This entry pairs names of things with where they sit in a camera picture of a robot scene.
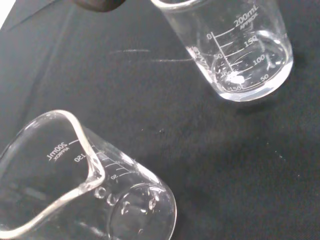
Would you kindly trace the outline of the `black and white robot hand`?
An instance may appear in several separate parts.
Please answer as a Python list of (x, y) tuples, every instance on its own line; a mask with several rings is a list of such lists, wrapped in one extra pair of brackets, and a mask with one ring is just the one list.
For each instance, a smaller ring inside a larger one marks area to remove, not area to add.
[(83, 9), (93, 12), (110, 12), (122, 5), (126, 0), (73, 0)]

